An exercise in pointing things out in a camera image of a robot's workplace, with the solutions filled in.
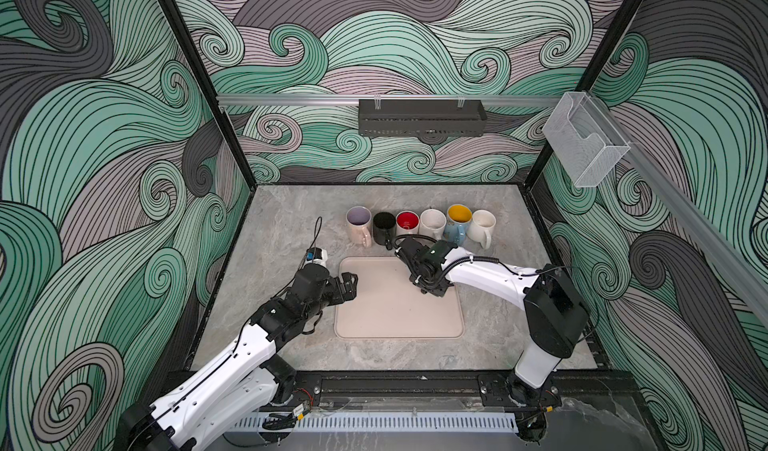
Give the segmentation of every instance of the black mug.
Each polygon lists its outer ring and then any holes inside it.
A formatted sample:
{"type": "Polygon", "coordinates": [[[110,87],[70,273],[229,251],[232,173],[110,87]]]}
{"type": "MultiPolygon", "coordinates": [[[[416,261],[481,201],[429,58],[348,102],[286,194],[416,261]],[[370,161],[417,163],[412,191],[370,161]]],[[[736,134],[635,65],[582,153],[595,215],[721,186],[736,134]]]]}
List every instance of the black mug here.
{"type": "Polygon", "coordinates": [[[373,217],[373,241],[377,245],[392,249],[392,240],[395,239],[395,227],[397,221],[392,213],[376,213],[373,217]]]}

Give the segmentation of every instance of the white arm segment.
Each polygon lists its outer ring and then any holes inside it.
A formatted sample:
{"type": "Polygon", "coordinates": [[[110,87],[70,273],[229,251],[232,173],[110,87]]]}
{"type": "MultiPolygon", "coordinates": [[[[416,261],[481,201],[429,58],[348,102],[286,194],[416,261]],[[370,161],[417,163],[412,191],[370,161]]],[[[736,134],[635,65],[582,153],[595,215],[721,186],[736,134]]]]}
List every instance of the white arm segment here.
{"type": "MultiPolygon", "coordinates": [[[[470,253],[463,247],[456,247],[446,255],[446,262],[442,267],[445,269],[457,259],[472,255],[473,253],[470,253]]],[[[532,267],[518,267],[509,264],[507,264],[507,267],[520,274],[536,274],[537,271],[532,267]]],[[[525,310],[523,305],[525,294],[523,290],[526,287],[533,286],[538,279],[538,275],[514,276],[501,264],[480,261],[459,264],[449,271],[446,277],[451,282],[469,284],[488,293],[495,294],[523,311],[525,310]]],[[[514,366],[514,374],[528,386],[538,389],[542,387],[547,376],[549,376],[552,369],[558,363],[560,363],[560,358],[552,356],[533,341],[529,341],[518,363],[514,366]]]]}
{"type": "Polygon", "coordinates": [[[158,419],[158,424],[163,429],[174,427],[171,440],[176,446],[195,438],[194,448],[205,449],[243,415],[272,401],[277,383],[272,373],[259,365],[274,355],[274,341],[266,340],[266,331],[261,327],[246,324],[235,354],[233,350],[235,341],[178,388],[152,403],[154,418],[173,408],[158,419]],[[208,379],[178,402],[212,371],[208,379]]]}

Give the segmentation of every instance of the red mug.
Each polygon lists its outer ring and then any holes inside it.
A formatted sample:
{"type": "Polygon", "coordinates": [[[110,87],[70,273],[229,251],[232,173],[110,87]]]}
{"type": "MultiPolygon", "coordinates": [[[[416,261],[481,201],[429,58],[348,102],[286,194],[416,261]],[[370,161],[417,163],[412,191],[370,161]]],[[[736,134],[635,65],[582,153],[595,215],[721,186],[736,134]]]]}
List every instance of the red mug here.
{"type": "Polygon", "coordinates": [[[399,212],[397,215],[397,235],[415,235],[418,233],[418,215],[414,212],[399,212]]]}

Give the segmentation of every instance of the wave pattern wallpaper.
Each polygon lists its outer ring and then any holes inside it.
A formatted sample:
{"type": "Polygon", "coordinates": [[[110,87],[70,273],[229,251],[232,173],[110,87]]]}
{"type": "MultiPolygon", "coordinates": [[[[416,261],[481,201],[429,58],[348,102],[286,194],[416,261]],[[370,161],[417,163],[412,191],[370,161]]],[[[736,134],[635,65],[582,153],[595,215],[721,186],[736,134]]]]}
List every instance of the wave pattern wallpaper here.
{"type": "Polygon", "coordinates": [[[0,0],[0,34],[2,448],[110,449],[249,190],[156,0],[0,0]]]}
{"type": "MultiPolygon", "coordinates": [[[[767,43],[768,0],[644,0],[593,90],[766,283],[767,43]]],[[[552,237],[669,447],[766,449],[768,332],[740,290],[629,162],[597,188],[554,158],[544,177],[552,237]]]]}
{"type": "MultiPolygon", "coordinates": [[[[559,95],[622,0],[176,0],[219,93],[559,95]]],[[[357,109],[232,106],[260,182],[520,182],[550,110],[487,135],[363,138],[357,109]]]]}

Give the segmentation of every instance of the beige tray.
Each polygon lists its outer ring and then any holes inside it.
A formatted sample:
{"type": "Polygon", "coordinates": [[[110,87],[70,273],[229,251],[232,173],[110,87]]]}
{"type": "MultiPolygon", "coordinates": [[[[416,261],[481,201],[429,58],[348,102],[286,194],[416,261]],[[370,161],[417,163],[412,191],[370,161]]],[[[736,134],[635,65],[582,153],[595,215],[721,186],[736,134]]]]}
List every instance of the beige tray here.
{"type": "Polygon", "coordinates": [[[456,338],[464,334],[456,288],[422,294],[397,257],[347,257],[341,273],[356,273],[357,297],[336,307],[336,335],[345,339],[456,338]]]}

